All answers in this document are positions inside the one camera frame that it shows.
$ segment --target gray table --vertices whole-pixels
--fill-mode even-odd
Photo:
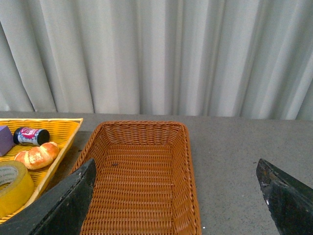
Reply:
[[[313,122],[110,114],[0,112],[0,118],[84,118],[50,187],[66,176],[97,124],[175,120],[187,125],[203,234],[278,235],[255,175],[264,158],[313,188]]]

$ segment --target purple block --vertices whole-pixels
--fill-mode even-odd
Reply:
[[[13,135],[8,126],[0,126],[0,157],[5,155],[13,146]]]

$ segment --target croissant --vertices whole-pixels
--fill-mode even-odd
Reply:
[[[52,163],[59,152],[59,147],[55,142],[47,142],[40,147],[36,146],[18,153],[14,160],[23,163],[30,170],[36,170]]]

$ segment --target white curtain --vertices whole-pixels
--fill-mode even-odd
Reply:
[[[313,120],[312,0],[0,0],[0,110]]]

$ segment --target brown wicker basket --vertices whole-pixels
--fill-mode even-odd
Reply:
[[[91,135],[72,172],[94,158],[96,182],[82,235],[200,235],[187,127],[109,121]]]

